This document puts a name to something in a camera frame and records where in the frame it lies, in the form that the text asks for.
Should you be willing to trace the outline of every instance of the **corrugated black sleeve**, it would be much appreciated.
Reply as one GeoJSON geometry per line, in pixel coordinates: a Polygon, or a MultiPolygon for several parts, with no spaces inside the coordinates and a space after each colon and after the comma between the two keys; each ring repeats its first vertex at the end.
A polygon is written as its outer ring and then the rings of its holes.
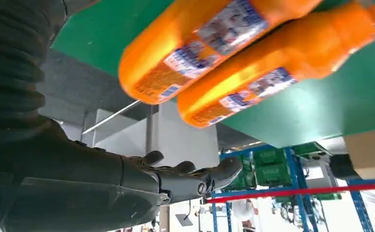
{"type": "Polygon", "coordinates": [[[0,144],[32,137],[51,122],[36,91],[50,41],[67,11],[61,0],[0,0],[0,144]]]}

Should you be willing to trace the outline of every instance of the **cardboard box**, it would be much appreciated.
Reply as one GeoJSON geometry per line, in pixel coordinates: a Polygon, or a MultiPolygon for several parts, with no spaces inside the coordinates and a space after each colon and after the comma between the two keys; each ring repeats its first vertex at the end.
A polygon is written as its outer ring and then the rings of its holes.
{"type": "Polygon", "coordinates": [[[344,136],[355,171],[363,179],[375,178],[375,131],[344,136]]]}

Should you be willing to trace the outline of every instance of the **bottle label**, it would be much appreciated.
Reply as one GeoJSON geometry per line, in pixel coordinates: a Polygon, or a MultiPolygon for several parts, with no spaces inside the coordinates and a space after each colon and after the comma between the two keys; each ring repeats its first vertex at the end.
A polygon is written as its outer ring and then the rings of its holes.
{"type": "Polygon", "coordinates": [[[218,53],[229,55],[268,26],[248,0],[233,0],[197,33],[218,53]]]}
{"type": "Polygon", "coordinates": [[[280,67],[202,110],[193,120],[207,125],[220,122],[295,83],[297,80],[280,67]]]}
{"type": "Polygon", "coordinates": [[[139,80],[135,88],[152,101],[170,99],[220,63],[223,55],[239,49],[267,27],[249,0],[232,0],[139,80]]]}
{"type": "Polygon", "coordinates": [[[188,45],[176,49],[164,63],[181,75],[195,79],[218,60],[217,55],[200,58],[203,48],[202,42],[193,40],[188,45]]]}

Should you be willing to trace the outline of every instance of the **black flexible hose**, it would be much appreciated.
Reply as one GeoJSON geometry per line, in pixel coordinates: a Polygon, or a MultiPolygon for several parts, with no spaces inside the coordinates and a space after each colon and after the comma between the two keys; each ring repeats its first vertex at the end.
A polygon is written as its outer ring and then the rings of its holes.
{"type": "Polygon", "coordinates": [[[191,212],[192,212],[192,201],[190,200],[189,201],[189,213],[186,215],[186,217],[184,217],[183,220],[186,220],[189,217],[191,212]]]}

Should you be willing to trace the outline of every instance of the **ceiling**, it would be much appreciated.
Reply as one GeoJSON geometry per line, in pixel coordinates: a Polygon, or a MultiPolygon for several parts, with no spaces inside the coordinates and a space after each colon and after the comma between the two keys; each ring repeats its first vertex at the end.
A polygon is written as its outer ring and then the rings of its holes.
{"type": "MultiPolygon", "coordinates": [[[[46,78],[38,85],[38,91],[46,96],[46,105],[40,110],[45,116],[81,126],[87,112],[116,112],[134,101],[123,92],[117,78],[63,53],[50,50],[42,68],[46,78]]],[[[147,105],[140,104],[123,115],[142,120],[148,110],[147,105]]],[[[220,148],[257,141],[223,124],[216,128],[220,148]]]]}

